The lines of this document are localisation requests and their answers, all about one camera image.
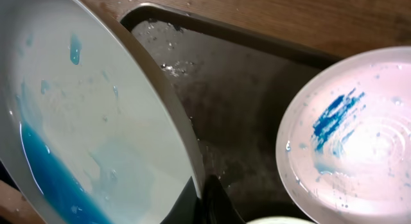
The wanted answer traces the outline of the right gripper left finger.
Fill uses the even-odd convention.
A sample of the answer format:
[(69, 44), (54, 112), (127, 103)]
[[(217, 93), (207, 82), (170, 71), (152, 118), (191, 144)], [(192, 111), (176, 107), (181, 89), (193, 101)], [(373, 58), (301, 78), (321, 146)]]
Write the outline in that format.
[(177, 201), (161, 224), (201, 224), (202, 204), (197, 196), (195, 183), (190, 178), (180, 193)]

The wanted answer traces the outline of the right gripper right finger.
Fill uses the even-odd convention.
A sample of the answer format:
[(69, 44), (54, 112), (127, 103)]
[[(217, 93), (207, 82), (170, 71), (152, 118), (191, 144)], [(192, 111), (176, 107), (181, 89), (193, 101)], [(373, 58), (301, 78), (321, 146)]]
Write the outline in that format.
[(209, 175), (203, 190), (207, 224), (245, 224), (216, 175)]

